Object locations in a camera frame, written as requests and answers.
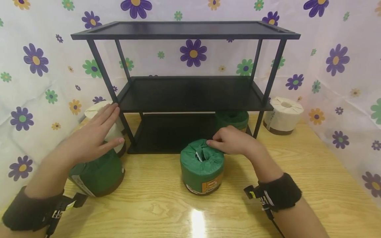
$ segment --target bottom shelf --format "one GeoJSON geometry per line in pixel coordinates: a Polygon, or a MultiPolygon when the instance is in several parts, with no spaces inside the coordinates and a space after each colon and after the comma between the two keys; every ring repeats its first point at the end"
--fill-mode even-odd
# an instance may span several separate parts
{"type": "Polygon", "coordinates": [[[198,139],[211,139],[216,133],[213,113],[144,114],[128,154],[177,154],[198,139]]]}

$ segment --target green flower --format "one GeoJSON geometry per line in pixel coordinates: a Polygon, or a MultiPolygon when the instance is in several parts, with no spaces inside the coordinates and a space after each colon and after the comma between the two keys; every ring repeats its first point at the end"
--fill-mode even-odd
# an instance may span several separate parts
{"type": "Polygon", "coordinates": [[[162,51],[159,51],[159,53],[157,53],[157,57],[163,59],[164,58],[164,53],[162,51]]]}
{"type": "Polygon", "coordinates": [[[260,11],[263,8],[263,0],[257,0],[257,2],[254,5],[254,8],[256,11],[260,11]]]}
{"type": "Polygon", "coordinates": [[[176,21],[181,21],[181,19],[182,19],[182,13],[180,11],[177,11],[174,14],[174,18],[176,19],[176,21]]]}
{"type": "Polygon", "coordinates": [[[54,102],[57,102],[58,95],[54,92],[54,90],[50,91],[49,89],[45,92],[46,99],[49,103],[54,104],[54,102]]]}
{"type": "MultiPolygon", "coordinates": [[[[125,63],[126,63],[128,70],[131,71],[132,68],[134,67],[134,61],[130,60],[129,58],[126,58],[125,63]]],[[[123,68],[122,62],[119,61],[119,64],[120,64],[120,68],[122,69],[123,68]]]]}
{"type": "Polygon", "coordinates": [[[85,73],[86,74],[91,74],[93,78],[102,78],[102,74],[99,71],[98,65],[95,62],[95,59],[93,59],[91,62],[90,60],[85,60],[86,64],[83,64],[82,67],[86,69],[85,73]]]}
{"type": "Polygon", "coordinates": [[[320,89],[321,89],[320,82],[319,82],[319,80],[316,80],[314,82],[314,84],[312,85],[312,92],[313,93],[318,93],[320,89]]]}
{"type": "Polygon", "coordinates": [[[70,0],[63,0],[62,5],[64,5],[64,8],[68,11],[74,11],[75,6],[73,5],[73,2],[70,0]]]}
{"type": "Polygon", "coordinates": [[[279,62],[279,65],[278,65],[278,69],[280,69],[280,67],[282,67],[283,65],[285,65],[286,59],[283,58],[283,56],[281,57],[280,59],[280,62],[279,62]]]}
{"type": "Polygon", "coordinates": [[[10,76],[8,73],[4,72],[0,75],[0,78],[4,81],[9,83],[9,81],[12,81],[12,76],[10,76]]]}
{"type": "Polygon", "coordinates": [[[380,125],[380,124],[381,124],[381,98],[377,99],[377,104],[372,105],[372,106],[370,107],[370,109],[371,109],[372,111],[374,111],[374,112],[372,113],[371,118],[372,118],[372,119],[377,119],[377,120],[376,120],[376,124],[380,125]]]}
{"type": "Polygon", "coordinates": [[[347,11],[347,12],[344,14],[343,20],[344,20],[344,21],[347,21],[347,20],[348,20],[348,17],[349,17],[349,12],[347,11]]]}
{"type": "Polygon", "coordinates": [[[236,73],[239,73],[239,75],[250,75],[254,65],[252,62],[253,62],[252,59],[249,59],[248,61],[243,59],[242,64],[237,65],[238,69],[236,73]]]}

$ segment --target toilet paper roll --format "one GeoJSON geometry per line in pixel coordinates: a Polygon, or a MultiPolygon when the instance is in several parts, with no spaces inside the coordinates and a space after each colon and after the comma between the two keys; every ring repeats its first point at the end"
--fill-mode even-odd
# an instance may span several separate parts
{"type": "Polygon", "coordinates": [[[276,135],[291,134],[303,113],[302,105],[283,97],[271,99],[270,104],[274,110],[265,113],[263,125],[276,135]]]}

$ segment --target top shelf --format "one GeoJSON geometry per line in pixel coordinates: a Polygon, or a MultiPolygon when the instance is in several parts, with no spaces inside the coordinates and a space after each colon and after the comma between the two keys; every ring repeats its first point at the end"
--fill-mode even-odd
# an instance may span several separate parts
{"type": "Polygon", "coordinates": [[[71,35],[73,40],[283,39],[300,34],[262,21],[116,21],[71,35]]]}

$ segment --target green toilet paper roll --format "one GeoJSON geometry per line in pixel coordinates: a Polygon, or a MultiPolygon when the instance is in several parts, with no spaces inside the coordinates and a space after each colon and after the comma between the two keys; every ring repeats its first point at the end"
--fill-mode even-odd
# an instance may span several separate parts
{"type": "Polygon", "coordinates": [[[216,112],[215,115],[217,130],[232,125],[238,130],[246,132],[247,123],[249,122],[249,114],[246,111],[216,112]]]}
{"type": "Polygon", "coordinates": [[[105,196],[118,188],[125,170],[115,150],[98,159],[77,164],[69,172],[69,179],[89,196],[105,196]]]}
{"type": "Polygon", "coordinates": [[[222,182],[224,154],[207,146],[201,139],[190,143],[180,153],[182,181],[189,191],[208,195],[222,182]]]}

